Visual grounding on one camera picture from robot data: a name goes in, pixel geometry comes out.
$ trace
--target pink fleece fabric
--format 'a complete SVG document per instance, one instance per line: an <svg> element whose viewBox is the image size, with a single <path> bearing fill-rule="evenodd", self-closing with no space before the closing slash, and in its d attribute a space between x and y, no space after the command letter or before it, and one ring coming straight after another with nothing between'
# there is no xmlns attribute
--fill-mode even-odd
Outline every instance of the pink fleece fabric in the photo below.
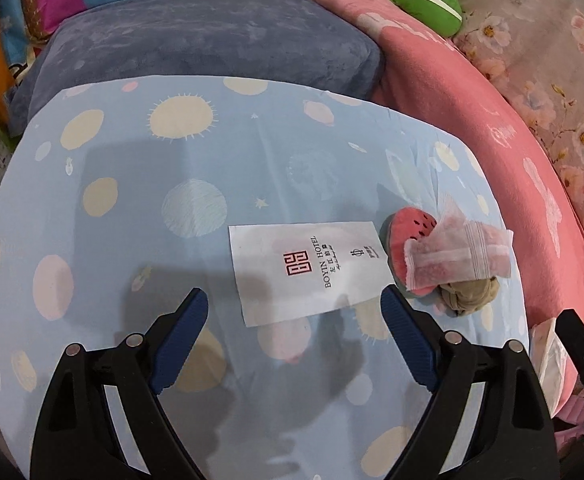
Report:
<svg viewBox="0 0 584 480"><path fill-rule="evenodd" d="M499 203L521 273L528 325L574 308L584 322L584 235L563 184L525 123L448 41L390 0L313 0L373 38L385 71L373 101L461 139ZM576 380L570 362L560 400Z"/></svg>

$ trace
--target blue patterned sheet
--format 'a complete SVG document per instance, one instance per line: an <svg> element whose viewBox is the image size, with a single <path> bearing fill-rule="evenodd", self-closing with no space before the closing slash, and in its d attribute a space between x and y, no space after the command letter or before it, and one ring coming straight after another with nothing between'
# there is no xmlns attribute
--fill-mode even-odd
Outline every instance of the blue patterned sheet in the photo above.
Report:
<svg viewBox="0 0 584 480"><path fill-rule="evenodd" d="M66 345L144 332L194 286L210 315L159 397L211 480L366 480L398 457L429 394L411 378L376 300L246 328L228 225L373 221L450 193L502 226L472 153L377 105L281 82L147 76L60 92L33 117L0 188L0 426L25 473L38 410ZM177 218L174 211L180 211ZM453 317L480 344L528 344L520 276ZM114 421L143 468L116 395ZM447 466L469 441L470 397Z"/></svg>

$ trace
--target gray plush cushion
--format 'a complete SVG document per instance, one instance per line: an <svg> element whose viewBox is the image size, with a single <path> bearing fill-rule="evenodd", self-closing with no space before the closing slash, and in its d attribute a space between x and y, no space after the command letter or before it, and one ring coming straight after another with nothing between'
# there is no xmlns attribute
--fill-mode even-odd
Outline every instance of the gray plush cushion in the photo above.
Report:
<svg viewBox="0 0 584 480"><path fill-rule="evenodd" d="M56 31L13 95L12 136L60 90L144 75L222 75L366 99L383 64L363 32L310 0L122 0Z"/></svg>

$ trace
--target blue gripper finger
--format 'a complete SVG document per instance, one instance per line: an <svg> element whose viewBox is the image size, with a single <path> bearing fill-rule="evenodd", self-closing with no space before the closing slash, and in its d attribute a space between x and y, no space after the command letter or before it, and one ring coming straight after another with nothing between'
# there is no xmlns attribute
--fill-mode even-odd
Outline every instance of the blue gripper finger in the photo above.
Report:
<svg viewBox="0 0 584 480"><path fill-rule="evenodd" d="M416 382L433 392L438 384L436 354L396 293L387 286L381 294L381 314Z"/></svg>
<svg viewBox="0 0 584 480"><path fill-rule="evenodd" d="M207 320L207 295L200 290L182 310L154 356L150 388L158 395L176 382L181 368Z"/></svg>

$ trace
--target white envelope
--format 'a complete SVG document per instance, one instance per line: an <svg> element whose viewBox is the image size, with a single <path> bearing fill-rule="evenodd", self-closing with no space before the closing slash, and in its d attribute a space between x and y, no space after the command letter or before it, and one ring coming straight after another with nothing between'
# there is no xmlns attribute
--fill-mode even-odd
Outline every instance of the white envelope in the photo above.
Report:
<svg viewBox="0 0 584 480"><path fill-rule="evenodd" d="M246 326L371 300L393 283L372 222L230 226Z"/></svg>

